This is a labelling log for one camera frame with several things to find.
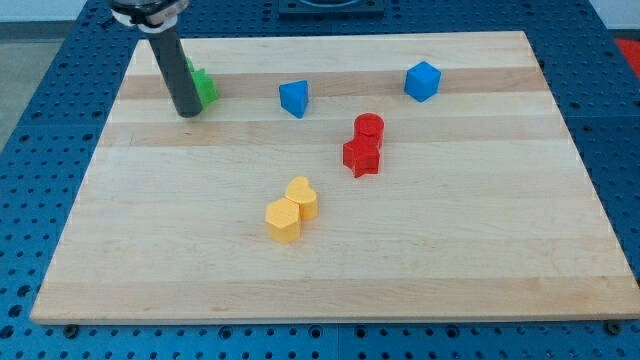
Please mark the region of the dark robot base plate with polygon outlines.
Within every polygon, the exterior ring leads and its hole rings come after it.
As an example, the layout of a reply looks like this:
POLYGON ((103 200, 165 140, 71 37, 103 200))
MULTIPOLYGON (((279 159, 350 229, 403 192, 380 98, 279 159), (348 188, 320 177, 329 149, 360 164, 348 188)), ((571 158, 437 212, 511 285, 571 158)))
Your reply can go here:
POLYGON ((280 17, 381 15, 385 0, 277 0, 280 17))

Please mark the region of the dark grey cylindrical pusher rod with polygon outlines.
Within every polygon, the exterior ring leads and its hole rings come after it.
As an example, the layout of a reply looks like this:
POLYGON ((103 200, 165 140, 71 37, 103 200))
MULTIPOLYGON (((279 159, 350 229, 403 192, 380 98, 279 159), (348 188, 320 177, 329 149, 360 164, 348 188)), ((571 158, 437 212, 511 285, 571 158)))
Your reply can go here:
POLYGON ((147 38, 178 115, 191 118, 200 114, 203 106, 176 27, 148 33, 147 38))

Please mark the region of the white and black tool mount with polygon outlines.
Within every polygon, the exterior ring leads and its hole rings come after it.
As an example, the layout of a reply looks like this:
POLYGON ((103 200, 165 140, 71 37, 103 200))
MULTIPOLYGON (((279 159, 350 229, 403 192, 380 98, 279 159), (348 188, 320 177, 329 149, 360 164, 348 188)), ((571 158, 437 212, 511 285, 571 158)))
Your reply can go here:
POLYGON ((109 0, 108 5, 119 23, 137 26, 145 33, 160 33, 177 24, 190 0, 109 0))

